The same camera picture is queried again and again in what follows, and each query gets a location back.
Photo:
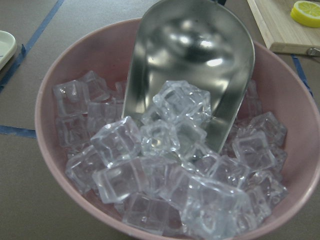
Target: lemon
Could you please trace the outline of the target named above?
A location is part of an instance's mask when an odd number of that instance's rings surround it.
[[[311,1],[297,1],[290,16],[298,23],[312,28],[320,28],[320,5]]]

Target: bowl rim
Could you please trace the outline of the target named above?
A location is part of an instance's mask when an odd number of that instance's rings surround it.
[[[90,38],[91,36],[94,36],[100,32],[104,32],[108,29],[111,28],[119,28],[122,27],[123,25],[127,25],[130,23],[135,23],[139,24],[141,21],[141,18],[134,18],[134,19],[129,19],[129,20],[124,20],[124,21],[119,21],[110,25],[103,26],[101,28],[98,28],[80,39],[78,39],[76,42],[71,44],[68,48],[66,48],[60,55],[59,57],[52,63],[52,65],[49,67],[47,73],[45,74],[43,81],[40,85],[37,97],[36,97],[36,103],[35,103],[35,131],[36,131],[36,136],[37,136],[37,142],[40,148],[40,152],[42,154],[42,157],[49,168],[49,171],[55,178],[55,180],[58,182],[58,184],[62,187],[62,189],[71,197],[79,206],[81,206],[83,209],[85,209],[87,212],[89,212],[92,216],[100,220],[101,222],[107,224],[108,226],[126,234],[131,237],[139,238],[139,239],[144,239],[144,240],[149,240],[149,239],[154,239],[154,240],[176,240],[177,238],[172,238],[172,237],[164,237],[164,236],[159,236],[159,235],[154,235],[152,233],[140,230],[138,228],[126,225],[125,223],[122,223],[121,221],[107,215],[94,205],[92,205],[88,200],[86,200],[77,190],[73,188],[73,186],[68,183],[66,184],[65,180],[65,175],[59,171],[57,166],[54,164],[54,159],[53,157],[49,154],[49,146],[46,143],[46,138],[44,136],[44,126],[42,125],[42,119],[41,119],[41,112],[43,109],[42,102],[44,98],[44,90],[47,87],[48,84],[48,79],[50,75],[53,73],[61,59],[63,59],[75,46],[80,44],[81,42],[85,41],[86,39]],[[304,95],[307,97],[307,100],[310,104],[310,107],[312,109],[312,113],[315,116],[316,121],[318,122],[318,133],[320,136],[320,113],[319,109],[310,95],[309,91],[307,88],[304,86],[303,82],[300,80],[298,75],[294,72],[294,70],[288,66],[288,64],[282,60],[279,56],[277,56],[275,53],[271,52],[269,49],[267,49],[265,46],[262,44],[258,43],[257,41],[253,40],[254,47],[259,48],[260,51],[263,51],[265,54],[270,55],[270,57],[274,58],[275,60],[279,61],[279,63],[286,68],[287,71],[292,75],[293,78],[300,84]],[[233,238],[228,238],[229,240],[234,239],[234,240],[249,240],[249,239],[255,239],[259,238],[263,235],[269,234],[285,223],[287,223],[292,217],[294,217],[300,210],[301,208],[307,203],[307,201],[310,199],[312,194],[314,193],[319,180],[320,180],[320,159],[318,160],[318,164],[316,165],[316,170],[312,176],[312,183],[309,185],[308,190],[306,194],[303,195],[303,197],[300,199],[298,203],[294,205],[291,209],[289,209],[286,213],[283,215],[279,216],[277,218],[276,222],[270,222],[267,225],[262,225],[259,228],[244,233],[243,235],[235,236]]]

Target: lemon slice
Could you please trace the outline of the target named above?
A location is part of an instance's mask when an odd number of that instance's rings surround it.
[[[297,1],[290,16],[298,23],[311,28],[320,28],[320,5],[311,1]]]

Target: wooden cutting board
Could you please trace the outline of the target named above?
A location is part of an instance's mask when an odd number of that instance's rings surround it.
[[[290,17],[296,0],[247,0],[266,47],[275,53],[320,50],[320,27],[303,26]]]

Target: metal scoop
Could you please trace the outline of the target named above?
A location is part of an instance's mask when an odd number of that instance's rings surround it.
[[[137,118],[165,81],[187,80],[211,94],[206,143],[220,152],[254,62],[250,34],[224,6],[210,0],[161,0],[139,25],[122,115]]]

